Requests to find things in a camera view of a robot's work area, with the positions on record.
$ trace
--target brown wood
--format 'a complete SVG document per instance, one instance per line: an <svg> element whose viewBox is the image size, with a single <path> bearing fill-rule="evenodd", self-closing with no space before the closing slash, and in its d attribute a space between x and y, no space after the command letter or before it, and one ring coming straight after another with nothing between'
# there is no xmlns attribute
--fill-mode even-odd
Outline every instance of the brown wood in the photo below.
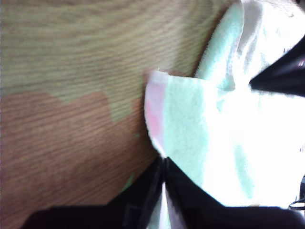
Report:
<svg viewBox="0 0 305 229"><path fill-rule="evenodd" d="M105 204L157 156L143 74L191 75L232 0L4 0L1 226Z"/></svg>

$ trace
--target wood grain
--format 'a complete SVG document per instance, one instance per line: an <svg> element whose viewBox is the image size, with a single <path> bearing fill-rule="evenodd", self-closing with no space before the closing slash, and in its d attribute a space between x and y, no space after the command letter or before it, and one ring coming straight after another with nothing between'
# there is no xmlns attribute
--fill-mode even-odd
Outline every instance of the wood grain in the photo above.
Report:
<svg viewBox="0 0 305 229"><path fill-rule="evenodd" d="M105 204L157 156L143 74L192 75L230 0L4 0L1 224Z"/></svg>

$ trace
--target cloth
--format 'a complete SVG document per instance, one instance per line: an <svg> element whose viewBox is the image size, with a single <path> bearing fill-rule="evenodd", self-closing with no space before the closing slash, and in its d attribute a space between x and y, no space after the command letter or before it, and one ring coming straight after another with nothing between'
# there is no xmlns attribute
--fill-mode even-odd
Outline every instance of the cloth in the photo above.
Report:
<svg viewBox="0 0 305 229"><path fill-rule="evenodd" d="M248 83L301 40L303 21L266 2L238 1L195 78L159 71L149 78L152 144L226 206L287 208L295 200L305 173L305 98L253 91Z"/></svg>

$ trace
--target black object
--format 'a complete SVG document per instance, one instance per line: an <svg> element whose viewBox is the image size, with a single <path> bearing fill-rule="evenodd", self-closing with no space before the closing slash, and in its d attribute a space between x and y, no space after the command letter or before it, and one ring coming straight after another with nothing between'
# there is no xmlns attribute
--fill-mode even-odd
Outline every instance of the black object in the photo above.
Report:
<svg viewBox="0 0 305 229"><path fill-rule="evenodd" d="M305 37L250 85L305 97ZM42 210L32 214L22 229L146 229L164 183L174 229L305 229L305 219L294 211L225 207L196 186L170 158L161 157L106 206Z"/></svg>
<svg viewBox="0 0 305 229"><path fill-rule="evenodd" d="M250 81L253 89L305 97L305 36L282 58Z"/></svg>

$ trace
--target wooden surface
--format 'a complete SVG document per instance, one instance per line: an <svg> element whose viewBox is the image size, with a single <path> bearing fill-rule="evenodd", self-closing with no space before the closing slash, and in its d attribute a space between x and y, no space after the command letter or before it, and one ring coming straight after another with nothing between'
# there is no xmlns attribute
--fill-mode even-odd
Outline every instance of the wooden surface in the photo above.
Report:
<svg viewBox="0 0 305 229"><path fill-rule="evenodd" d="M191 75L228 0L4 0L1 226L105 204L157 156L143 75Z"/></svg>

